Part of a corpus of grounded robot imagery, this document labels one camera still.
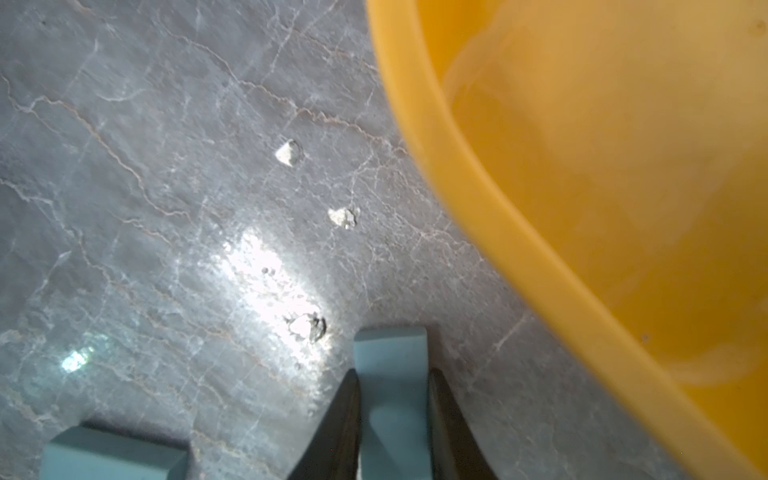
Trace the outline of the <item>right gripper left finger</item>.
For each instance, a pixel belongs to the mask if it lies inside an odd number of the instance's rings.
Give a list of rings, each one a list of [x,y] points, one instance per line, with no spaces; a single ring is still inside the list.
[[[354,369],[345,374],[289,479],[355,480],[361,436],[361,389]]]

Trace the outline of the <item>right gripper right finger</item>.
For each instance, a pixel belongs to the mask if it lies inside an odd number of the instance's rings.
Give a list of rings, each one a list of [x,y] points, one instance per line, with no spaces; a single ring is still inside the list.
[[[428,375],[428,420],[434,479],[497,479],[438,368]]]

